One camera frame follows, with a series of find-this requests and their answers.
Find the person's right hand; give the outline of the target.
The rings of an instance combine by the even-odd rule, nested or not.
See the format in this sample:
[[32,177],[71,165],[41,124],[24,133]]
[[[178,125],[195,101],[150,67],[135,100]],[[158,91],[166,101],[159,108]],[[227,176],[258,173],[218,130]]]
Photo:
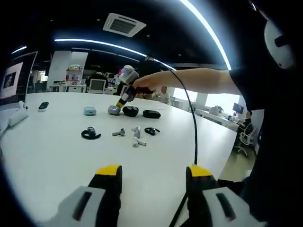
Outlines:
[[135,80],[132,87],[137,93],[152,94],[157,88],[166,86],[169,79],[170,72],[160,71]]

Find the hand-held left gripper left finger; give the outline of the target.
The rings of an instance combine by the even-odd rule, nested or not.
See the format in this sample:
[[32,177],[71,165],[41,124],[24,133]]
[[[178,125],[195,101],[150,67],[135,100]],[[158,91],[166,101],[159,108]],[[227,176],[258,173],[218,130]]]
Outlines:
[[57,227],[116,227],[121,208],[122,166],[100,168],[88,186],[63,199],[56,214]]

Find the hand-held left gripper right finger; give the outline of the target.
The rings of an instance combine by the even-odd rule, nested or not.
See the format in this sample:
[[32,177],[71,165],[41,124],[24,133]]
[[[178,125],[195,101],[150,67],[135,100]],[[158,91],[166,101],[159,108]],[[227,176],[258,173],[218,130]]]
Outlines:
[[208,170],[186,170],[187,227],[254,227],[248,204],[227,187],[220,187]]

